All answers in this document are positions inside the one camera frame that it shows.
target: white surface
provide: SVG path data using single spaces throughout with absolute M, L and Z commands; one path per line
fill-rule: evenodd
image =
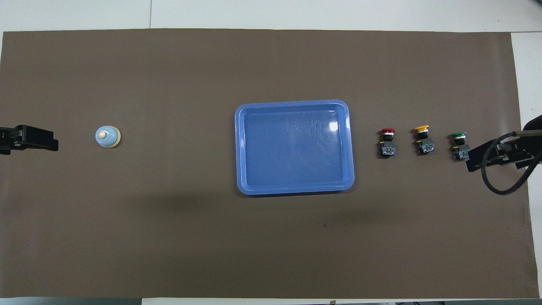
M 512 33 L 512 47 L 523 126 L 542 115 L 542 33 Z M 538 266 L 538 291 L 542 292 L 542 164 L 533 171 L 527 184 L 534 255 Z
M 153 0 L 152 28 L 540 31 L 534 0 Z
M 535 0 L 0 0 L 0 31 L 122 28 L 268 28 L 542 31 Z M 542 114 L 542 34 L 512 34 L 521 122 Z M 537 263 L 542 261 L 542 167 L 528 181 Z M 542 265 L 538 268 L 542 291 Z M 143 304 L 307 304 L 331 299 L 153 298 Z M 375 302 L 376 300 L 341 300 Z

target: brown mat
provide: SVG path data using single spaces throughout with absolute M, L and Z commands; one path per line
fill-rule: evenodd
M 60 141 L 0 156 L 2 297 L 538 297 L 527 188 L 495 195 L 449 150 L 452 132 L 475 147 L 520 128 L 510 34 L 18 32 L 0 72 L 1 125 Z M 351 189 L 238 191 L 239 105 L 335 98 Z M 117 148 L 94 140 L 107 124 Z M 424 124 L 437 151 L 418 156 Z

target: blue plastic tray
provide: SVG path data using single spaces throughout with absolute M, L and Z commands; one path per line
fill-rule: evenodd
M 348 106 L 338 99 L 241 105 L 237 186 L 247 195 L 346 190 L 354 183 Z

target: blue dome-shaped object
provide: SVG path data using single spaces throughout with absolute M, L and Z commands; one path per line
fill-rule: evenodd
M 94 138 L 101 146 L 113 148 L 120 142 L 120 131 L 113 126 L 102 126 L 98 128 Z

